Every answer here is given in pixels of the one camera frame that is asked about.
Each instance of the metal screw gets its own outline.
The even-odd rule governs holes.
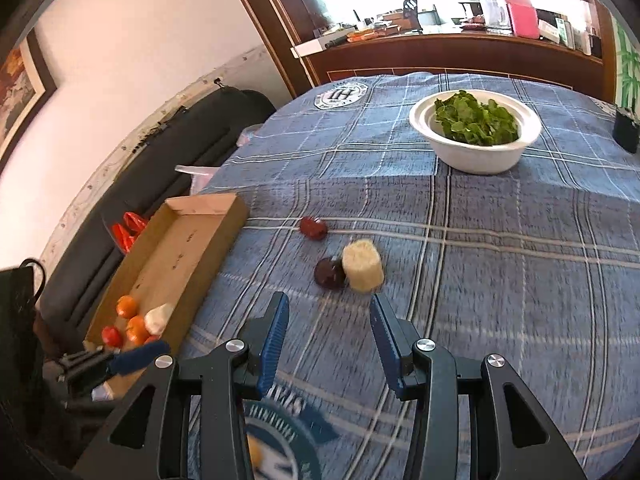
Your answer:
[[[156,366],[158,368],[168,368],[172,364],[174,364],[174,360],[170,355],[161,355],[156,358]]]
[[[502,368],[504,366],[504,357],[502,357],[500,354],[491,354],[486,361],[491,365],[491,366],[495,366],[496,368]]]
[[[225,348],[230,352],[239,352],[244,348],[244,341],[240,339],[232,339],[231,341],[227,341]]]
[[[431,352],[431,350],[436,348],[436,343],[431,339],[418,339],[415,345],[418,347],[418,350],[422,350],[423,352]]]

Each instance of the paper box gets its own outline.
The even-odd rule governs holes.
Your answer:
[[[162,304],[175,305],[162,333],[175,354],[247,216],[235,193],[167,199],[113,276],[89,325],[85,347],[101,345],[100,333],[111,324],[126,339],[127,321],[117,316],[116,303],[130,294],[142,316]],[[133,344],[126,341],[123,350],[130,348]],[[113,396],[123,396],[141,373],[109,380]]]

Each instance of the cherry tomato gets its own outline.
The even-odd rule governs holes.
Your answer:
[[[138,313],[138,302],[131,296],[123,296],[116,304],[116,312],[118,316],[130,319]]]
[[[149,339],[149,332],[145,328],[145,318],[142,316],[134,316],[127,323],[127,339],[134,345],[140,346]]]
[[[323,240],[328,232],[326,222],[313,216],[304,216],[300,220],[300,232],[312,240]]]
[[[120,348],[122,346],[122,334],[113,325],[106,326],[102,329],[102,342],[114,348]]]

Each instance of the leafy greens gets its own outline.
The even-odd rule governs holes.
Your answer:
[[[509,111],[493,99],[479,103],[461,90],[446,101],[436,99],[436,121],[447,139],[478,146],[497,146],[518,139],[518,125]]]

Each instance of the red tomato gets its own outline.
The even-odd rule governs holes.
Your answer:
[[[102,342],[107,346],[120,348],[123,343],[122,334],[113,325],[106,326],[102,329]]]
[[[321,218],[303,216],[300,219],[300,232],[312,240],[324,240],[329,228]]]

